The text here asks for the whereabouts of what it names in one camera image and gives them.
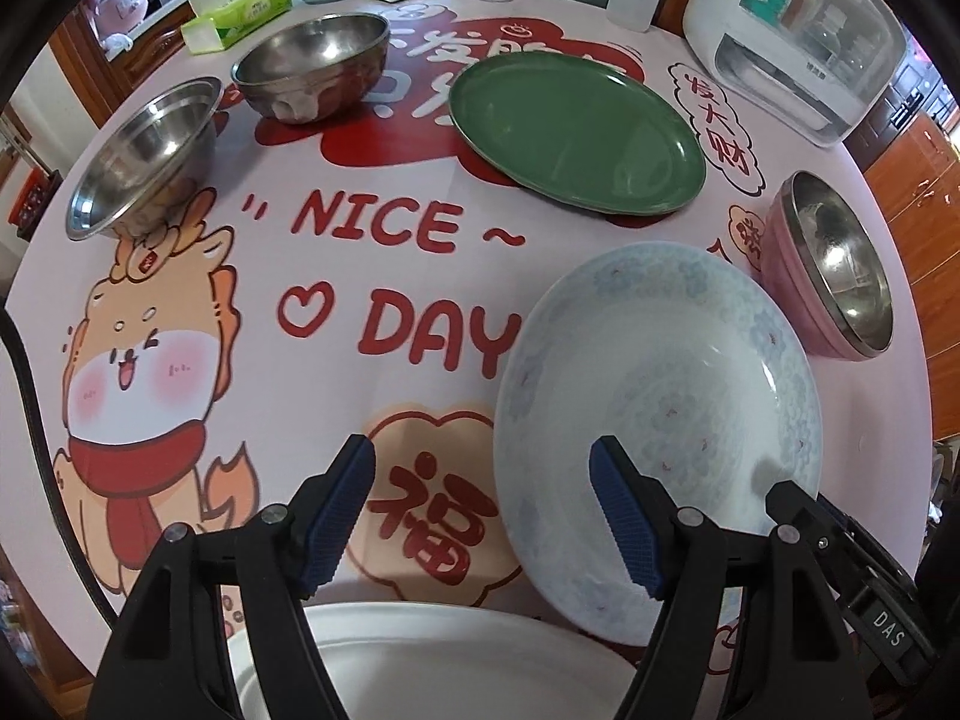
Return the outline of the pink cartoon tablecloth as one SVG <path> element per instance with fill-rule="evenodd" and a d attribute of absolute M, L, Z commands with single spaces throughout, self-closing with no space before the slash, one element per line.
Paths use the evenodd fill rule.
<path fill-rule="evenodd" d="M 50 460 L 2 385 L 2 541 L 73 655 L 96 667 L 132 561 L 176 520 L 238 525 L 374 437 L 386 470 L 411 440 L 439 473 L 491 484 L 494 404 L 537 299 L 579 263 L 643 239 L 740 268 L 796 171 L 853 205 L 884 257 L 892 348 L 819 359 L 823 492 L 918 566 L 931 405 L 900 257 L 859 167 L 716 85 L 669 32 L 611 25 L 571 0 L 420 0 L 387 13 L 381 83 L 340 121 L 285 130 L 236 94 L 199 210 L 153 244 L 73 242 L 53 202 L 8 310 L 28 350 Z M 455 75 L 508 52 L 562 50 L 638 78 L 706 151 L 685 210 L 612 221 L 493 176 L 446 109 Z"/>

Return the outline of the white sterilizer appliance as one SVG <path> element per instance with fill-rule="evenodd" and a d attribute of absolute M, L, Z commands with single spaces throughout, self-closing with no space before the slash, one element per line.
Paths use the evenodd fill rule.
<path fill-rule="evenodd" d="M 721 85 L 818 148 L 864 121 L 907 50 L 884 0 L 688 0 L 683 36 Z"/>

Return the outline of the floral white ceramic plate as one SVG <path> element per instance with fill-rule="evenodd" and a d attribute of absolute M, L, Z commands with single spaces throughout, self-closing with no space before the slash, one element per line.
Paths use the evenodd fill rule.
<path fill-rule="evenodd" d="M 659 606 L 626 572 L 590 484 L 592 444 L 721 527 L 766 533 L 765 497 L 815 491 L 823 427 L 796 332 L 706 250 L 640 242 L 574 268 L 537 302 L 494 408 L 496 494 L 532 585 L 576 628 L 642 647 Z"/>

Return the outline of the pink steel bowl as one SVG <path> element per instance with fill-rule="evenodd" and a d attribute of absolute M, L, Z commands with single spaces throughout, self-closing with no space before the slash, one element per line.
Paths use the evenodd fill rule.
<path fill-rule="evenodd" d="M 882 260 L 850 205 L 812 172 L 794 172 L 771 203 L 760 281 L 811 355 L 868 361 L 892 343 Z"/>

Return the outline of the green tissue box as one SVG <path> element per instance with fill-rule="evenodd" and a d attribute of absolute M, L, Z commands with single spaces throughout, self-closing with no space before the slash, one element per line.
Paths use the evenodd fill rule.
<path fill-rule="evenodd" d="M 291 0 L 189 0 L 194 18 L 181 26 L 190 54 L 217 54 L 291 8 Z"/>

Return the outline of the wooden cabinet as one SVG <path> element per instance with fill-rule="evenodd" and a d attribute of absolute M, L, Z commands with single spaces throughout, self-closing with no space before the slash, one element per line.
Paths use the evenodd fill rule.
<path fill-rule="evenodd" d="M 924 110 L 958 121 L 935 68 L 908 60 L 846 148 L 864 172 L 907 273 L 931 390 L 932 437 L 958 434 L 958 148 Z"/>

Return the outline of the green plate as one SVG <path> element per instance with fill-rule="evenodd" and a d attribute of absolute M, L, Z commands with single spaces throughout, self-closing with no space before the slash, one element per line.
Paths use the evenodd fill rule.
<path fill-rule="evenodd" d="M 643 83 L 594 60 L 496 55 L 457 76 L 448 111 L 480 160 L 597 215 L 669 215 L 706 182 L 686 120 Z"/>

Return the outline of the pink plush toy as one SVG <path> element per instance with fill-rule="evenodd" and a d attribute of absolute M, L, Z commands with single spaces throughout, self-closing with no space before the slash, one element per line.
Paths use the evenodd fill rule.
<path fill-rule="evenodd" d="M 82 0 L 80 10 L 104 55 L 114 59 L 132 49 L 130 33 L 145 21 L 148 0 Z"/>

